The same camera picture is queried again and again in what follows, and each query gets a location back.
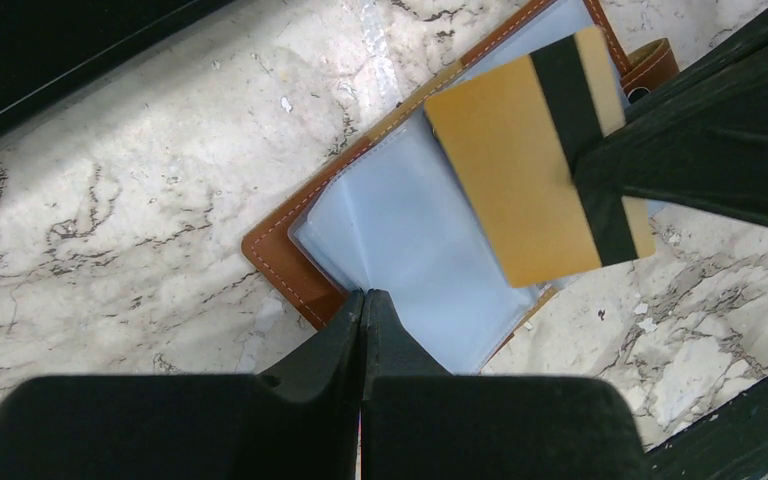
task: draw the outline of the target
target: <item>black stripe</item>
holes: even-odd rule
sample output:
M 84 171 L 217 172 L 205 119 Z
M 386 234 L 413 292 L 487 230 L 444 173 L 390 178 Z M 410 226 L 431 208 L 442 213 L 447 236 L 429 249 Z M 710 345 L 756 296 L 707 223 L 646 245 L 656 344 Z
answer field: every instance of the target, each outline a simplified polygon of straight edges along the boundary
M 573 159 L 603 138 L 575 38 L 555 42 L 534 52 L 531 58 L 572 169 Z M 621 197 L 597 191 L 579 191 L 578 197 L 602 265 L 637 258 Z

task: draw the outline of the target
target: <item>white marble countertop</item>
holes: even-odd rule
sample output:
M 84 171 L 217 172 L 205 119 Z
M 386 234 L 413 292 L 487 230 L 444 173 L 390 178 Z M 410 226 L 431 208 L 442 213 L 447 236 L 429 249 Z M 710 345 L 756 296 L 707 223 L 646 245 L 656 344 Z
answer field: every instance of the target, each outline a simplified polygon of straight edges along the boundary
M 0 400 L 46 373 L 259 371 L 313 334 L 239 252 L 317 167 L 522 2 L 238 2 L 0 153 Z M 693 62 L 768 1 L 603 1 Z M 768 230 L 679 207 L 487 366 L 626 396 L 647 445 L 768 374 Z M 604 319 L 597 315 L 604 310 Z

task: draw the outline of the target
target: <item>stitching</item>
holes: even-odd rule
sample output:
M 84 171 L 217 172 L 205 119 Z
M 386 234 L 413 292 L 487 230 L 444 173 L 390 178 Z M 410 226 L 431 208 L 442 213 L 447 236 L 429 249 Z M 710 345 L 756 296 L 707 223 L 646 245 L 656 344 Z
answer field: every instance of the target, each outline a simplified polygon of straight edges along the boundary
M 313 311 L 313 309 L 312 309 L 312 308 L 310 308 L 310 306 L 309 306 L 307 303 L 305 303 L 304 299 L 302 299 L 302 298 L 299 296 L 299 294 L 298 294 L 298 293 L 296 293 L 296 291 L 295 291 L 295 290 L 293 290 L 293 289 L 292 289 L 292 288 L 291 288 L 289 285 L 287 285 L 287 282 L 285 282 L 285 281 L 284 281 L 284 279 L 283 279 L 283 278 L 281 278 L 281 276 L 280 276 L 280 275 L 278 275 L 278 273 L 276 273 L 276 272 L 275 272 L 275 270 L 273 270 L 273 269 L 272 269 L 272 267 L 269 265 L 269 263 L 267 263 L 267 262 L 266 262 L 266 261 L 263 259 L 263 257 L 261 257 L 261 256 L 260 256 L 260 255 L 257 253 L 257 244 L 258 244 L 258 243 L 260 243 L 260 242 L 261 242 L 261 240 L 263 240 L 264 238 L 266 238 L 266 237 L 267 237 L 269 234 L 271 234 L 271 233 L 272 233 L 272 231 L 273 231 L 273 230 L 275 230 L 275 229 L 276 229 L 276 228 L 277 228 L 279 225 L 281 225 L 282 223 L 284 223 L 284 222 L 287 220 L 287 218 L 289 218 L 290 216 L 292 216 L 292 215 L 293 215 L 293 214 L 294 214 L 294 213 L 295 213 L 295 212 L 296 212 L 298 209 L 300 209 L 300 208 L 301 208 L 302 206 L 304 206 L 304 205 L 305 205 L 305 204 L 306 204 L 308 201 L 310 201 L 310 199 L 311 199 L 311 198 L 313 198 L 313 197 L 314 197 L 314 196 L 315 196 L 317 193 L 319 193 L 319 191 L 320 191 L 320 190 L 322 190 L 322 189 L 323 189 L 323 188 L 324 188 L 324 187 L 325 187 L 325 186 L 326 186 L 326 185 L 327 185 L 327 184 L 328 184 L 328 183 L 331 181 L 331 179 L 332 179 L 333 177 L 335 177 L 336 175 L 340 175 L 340 174 L 343 172 L 343 170 L 345 170 L 346 168 L 348 168 L 348 167 L 349 167 L 349 166 L 350 166 L 352 163 L 354 163 L 354 161 L 355 161 L 355 160 L 357 160 L 357 159 L 358 159 L 358 158 L 359 158 L 361 155 L 363 155 L 364 153 L 366 153 L 367 151 L 369 151 L 369 149 L 370 149 L 370 148 L 372 148 L 372 146 L 373 146 L 373 145 L 375 145 L 375 142 L 377 142 L 377 141 L 378 141 L 378 140 L 379 140 L 381 137 L 383 137 L 384 135 L 387 135 L 388 133 L 390 133 L 390 131 L 391 131 L 391 130 L 393 130 L 393 128 L 395 128 L 396 126 L 400 125 L 400 124 L 402 123 L 402 120 L 404 120 L 404 119 L 405 119 L 405 117 L 407 117 L 408 115 L 410 115 L 411 113 L 413 113 L 413 111 L 416 109 L 416 107 L 418 107 L 418 106 L 419 106 L 421 103 L 423 103 L 424 101 L 426 101 L 426 100 L 428 99 L 428 97 L 430 97 L 431 95 L 433 95 L 434 93 L 436 93 L 436 92 L 437 92 L 437 90 L 439 90 L 441 87 L 443 87 L 443 86 L 445 86 L 446 84 L 448 84 L 448 83 L 449 83 L 449 82 L 450 82 L 450 81 L 451 81 L 453 78 L 455 78 L 457 75 L 459 75 L 459 74 L 460 74 L 461 72 L 463 72 L 465 69 L 467 69 L 467 68 L 471 67 L 473 64 L 475 64 L 475 62 L 477 62 L 478 60 L 480 60 L 480 59 L 484 58 L 484 55 L 487 53 L 487 51 L 488 51 L 488 50 L 490 50 L 491 48 L 495 47 L 495 46 L 496 46 L 496 45 L 497 45 L 499 42 L 501 42 L 501 41 L 502 41 L 502 40 L 503 40 L 505 37 L 507 37 L 507 35 L 508 35 L 508 34 L 509 34 L 509 33 L 510 33 L 512 30 L 514 30 L 514 29 L 518 28 L 520 25 L 522 25 L 522 24 L 523 24 L 523 22 L 525 22 L 525 21 L 529 20 L 529 19 L 530 19 L 530 17 L 531 17 L 531 14 L 532 14 L 532 13 L 534 13 L 534 11 L 535 11 L 535 10 L 538 10 L 538 9 L 542 8 L 544 5 L 546 5 L 546 3 L 550 2 L 550 1 L 553 1 L 553 0 L 539 0 L 537 3 L 535 3 L 534 5 L 532 5 L 532 6 L 531 6 L 531 8 L 529 8 L 528 10 L 526 10 L 526 11 L 525 11 L 525 13 L 523 13 L 523 14 L 522 14 L 522 16 L 521 16 L 521 17 L 520 17 L 520 18 L 519 18 L 519 19 L 518 19 L 516 22 L 514 22 L 514 24 L 513 24 L 513 25 L 511 25 L 510 27 L 508 27 L 508 28 L 507 28 L 507 29 L 506 29 L 504 32 L 502 32 L 500 35 L 497 35 L 497 36 L 496 36 L 496 38 L 495 38 L 495 39 L 494 39 L 492 42 L 490 42 L 490 43 L 489 43 L 489 44 L 488 44 L 486 47 L 484 47 L 484 50 L 482 50 L 480 54 L 476 55 L 476 56 L 475 56 L 475 58 L 474 58 L 474 59 L 473 59 L 471 62 L 469 62 L 467 65 L 461 65 L 461 67 L 460 67 L 460 68 L 459 68 L 457 71 L 455 71 L 454 73 L 452 73 L 451 75 L 449 75 L 449 76 L 448 76 L 448 77 L 447 77 L 445 80 L 443 80 L 443 81 L 439 82 L 439 83 L 437 84 L 437 86 L 436 86 L 436 87 L 434 87 L 433 89 L 431 89 L 431 90 L 430 90 L 428 93 L 426 93 L 426 94 L 425 94 L 425 95 L 424 95 L 422 98 L 420 98 L 419 100 L 417 100 L 416 102 L 414 102 L 414 103 L 413 103 L 413 104 L 410 106 L 410 108 L 408 108 L 407 110 L 405 110 L 405 111 L 404 111 L 404 113 L 402 113 L 401 115 L 399 115 L 399 117 L 398 117 L 396 120 L 394 120 L 394 121 L 393 121 L 393 122 L 392 122 L 390 125 L 388 125 L 388 126 L 387 126 L 387 128 L 385 128 L 385 129 L 384 129 L 384 130 L 383 130 L 381 133 L 379 133 L 378 135 L 376 135 L 376 136 L 375 136 L 375 138 L 371 139 L 371 140 L 370 140 L 370 142 L 369 142 L 369 145 L 367 145 L 366 147 L 362 148 L 362 149 L 361 149 L 359 152 L 357 152 L 357 154 L 355 154 L 355 156 L 354 156 L 354 157 L 352 157 L 352 159 L 351 159 L 351 160 L 349 160 L 349 161 L 348 161 L 348 162 L 347 162 L 345 165 L 343 165 L 342 167 L 340 167 L 340 169 L 339 169 L 339 170 L 337 170 L 337 172 L 335 172 L 335 173 L 334 173 L 334 175 L 332 175 L 332 176 L 330 176 L 330 177 L 326 178 L 324 182 L 322 182 L 321 184 L 319 184 L 319 185 L 318 185 L 318 186 L 317 186 L 317 187 L 316 187 L 316 188 L 313 190 L 313 192 L 309 193 L 309 194 L 308 194 L 307 196 L 305 196 L 303 199 L 299 200 L 299 203 L 298 203 L 298 204 L 297 204 L 295 207 L 293 207 L 293 208 L 292 208 L 292 209 L 291 209 L 289 212 L 287 212 L 287 213 L 286 213 L 286 214 L 285 214 L 283 217 L 281 217 L 281 218 L 280 218 L 280 219 L 279 219 L 277 222 L 275 222 L 275 224 L 274 224 L 274 225 L 272 225 L 272 227 L 270 227 L 270 228 L 269 228 L 267 231 L 265 231 L 265 232 L 264 232 L 264 233 L 263 233 L 261 236 L 259 236 L 259 237 L 258 237 L 258 238 L 257 238 L 257 239 L 256 239 L 256 240 L 255 240 L 255 241 L 252 243 L 252 246 L 251 246 L 251 248 L 250 248 L 249 250 L 250 250 L 250 251 L 251 251 L 251 253 L 252 253 L 252 254 L 255 256 L 255 258 L 257 258 L 257 260 L 258 260 L 258 261 L 259 261 L 259 262 L 260 262 L 260 263 L 261 263 L 261 264 L 262 264 L 262 265 L 263 265 L 263 266 L 264 266 L 264 267 L 265 267 L 267 270 L 269 270 L 269 273 L 271 273 L 271 274 L 272 274 L 272 276 L 274 276 L 276 279 L 278 279 L 278 281 L 279 281 L 279 282 L 281 282 L 281 285 L 283 285 L 283 286 L 284 286 L 284 288 L 286 288 L 286 289 L 287 289 L 287 291 L 288 291 L 288 292 L 290 292 L 290 294 L 292 294 L 294 297 L 296 297 L 296 300 L 298 300 L 298 301 L 299 301 L 299 305 L 303 306 L 303 307 L 305 308 L 305 310 L 307 310 L 308 312 L 310 312 L 310 314 L 311 314 L 311 315 L 313 315 L 313 317 L 314 317 L 314 318 L 315 318 L 315 319 L 316 319 L 316 320 L 319 322 L 319 324 L 320 324 L 320 327 L 324 327 L 324 326 L 325 326 L 325 322 L 324 322 L 324 321 L 323 321 L 323 320 L 322 320 L 322 319 L 319 317 L 319 315 L 317 315 L 317 314 L 316 314 L 316 312 L 314 312 L 314 311 Z M 595 11 L 595 6 L 593 5 L 593 0 L 587 0 L 587 1 L 590 3 L 590 6 L 591 6 L 591 8 L 593 8 L 593 9 L 594 9 L 594 11 Z M 603 22 L 604 22 L 604 19 L 602 19 L 602 18 L 601 18 L 601 15 L 600 15 L 599 17 L 600 17 L 600 19 L 601 19 L 601 22 L 600 22 L 599 20 L 597 20 L 597 21 L 596 21 L 596 23 L 598 23 L 600 26 L 602 26 L 602 27 L 604 28 L 604 23 L 603 23 Z M 611 49 L 612 49 L 612 50 L 614 50 L 614 53 L 617 53 L 617 51 L 616 51 L 616 46 L 614 46 L 613 42 L 611 41 L 611 39 L 610 39 L 610 35 L 606 35 L 606 36 L 608 37 L 608 43 L 611 45 Z
M 625 83 L 625 87 L 628 87 L 629 85 L 631 85 L 632 83 L 634 83 L 635 81 L 637 81 L 637 80 L 638 80 L 640 77 L 642 77 L 643 75 L 646 75 L 647 73 L 649 73 L 649 71 L 650 71 L 650 70 L 652 70 L 653 68 L 655 68 L 656 66 L 658 66 L 658 63 L 660 63 L 660 62 L 661 62 L 661 60 L 663 60 L 663 59 L 664 59 L 664 57 L 666 57 L 666 56 L 667 56 L 667 54 L 669 54 L 671 51 L 672 51 L 672 47 L 670 47 L 670 46 L 667 46 L 667 49 L 666 49 L 666 50 L 664 50 L 664 52 L 663 52 L 663 53 L 661 53 L 660 55 L 658 55 L 658 57 L 657 57 L 657 58 L 655 58 L 654 60 L 652 60 L 652 64 L 651 64 L 651 65 L 649 65 L 648 67 L 646 67 L 646 69 L 645 69 L 645 70 L 643 70 L 642 72 L 638 73 L 637 75 L 635 75 L 635 76 L 634 76 L 633 78 L 631 78 L 630 80 L 627 80 L 627 81 L 623 82 L 623 83 Z
M 631 70 L 631 65 L 628 63 L 628 58 L 622 53 L 620 53 L 619 47 L 616 44 L 616 37 L 610 33 L 610 26 L 608 26 L 608 20 L 605 18 L 605 12 L 602 11 L 601 6 L 597 6 L 593 3 L 594 0 L 586 0 L 587 3 L 590 4 L 590 12 L 595 16 L 593 20 L 602 27 L 602 30 L 605 32 L 605 38 L 608 41 L 608 46 L 611 47 L 611 52 L 614 53 L 614 60 L 620 64 L 622 68 L 625 69 L 626 72 Z

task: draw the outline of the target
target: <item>marble surface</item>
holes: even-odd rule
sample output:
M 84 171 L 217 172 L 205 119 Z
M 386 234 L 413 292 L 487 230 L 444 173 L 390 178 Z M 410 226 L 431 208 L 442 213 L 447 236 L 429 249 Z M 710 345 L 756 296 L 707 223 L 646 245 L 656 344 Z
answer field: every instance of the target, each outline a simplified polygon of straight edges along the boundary
M 603 3 L 627 49 L 669 36 L 683 65 L 768 5 Z M 303 342 L 243 234 L 520 4 L 238 2 L 2 151 L 0 400 L 47 373 L 260 371 Z M 653 258 L 580 276 L 486 372 L 605 378 L 647 445 L 768 374 L 768 230 L 654 225 Z

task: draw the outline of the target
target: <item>brown leather wallet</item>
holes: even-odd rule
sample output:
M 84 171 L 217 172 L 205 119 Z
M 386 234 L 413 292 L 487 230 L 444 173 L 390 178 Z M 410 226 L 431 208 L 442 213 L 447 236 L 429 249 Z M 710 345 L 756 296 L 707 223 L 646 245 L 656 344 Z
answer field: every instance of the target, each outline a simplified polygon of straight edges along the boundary
M 626 55 L 598 0 L 582 1 L 594 23 L 605 33 L 611 58 L 622 76 L 621 85 L 626 93 L 640 88 L 651 91 L 678 73 L 678 65 L 667 39 L 656 40 Z M 335 175 L 401 125 L 430 95 L 450 84 L 464 69 L 484 57 L 554 2 L 532 0 L 520 8 L 459 60 L 438 72 L 354 144 L 326 164 L 243 238 L 243 255 L 314 328 L 319 330 L 325 327 L 343 303 L 346 292 L 335 287 L 296 247 L 288 235 L 290 226 Z

